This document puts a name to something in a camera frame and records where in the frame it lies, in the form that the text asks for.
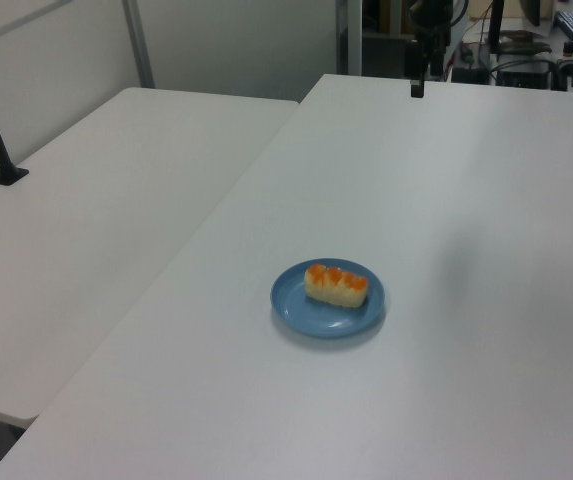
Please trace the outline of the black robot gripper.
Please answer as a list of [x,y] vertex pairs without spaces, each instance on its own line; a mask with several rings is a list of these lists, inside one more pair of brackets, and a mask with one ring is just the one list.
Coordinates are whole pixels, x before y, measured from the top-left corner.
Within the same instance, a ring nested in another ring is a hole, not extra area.
[[405,77],[410,80],[411,97],[423,98],[424,77],[431,80],[444,79],[447,48],[450,46],[450,31],[435,34],[419,32],[405,42]]

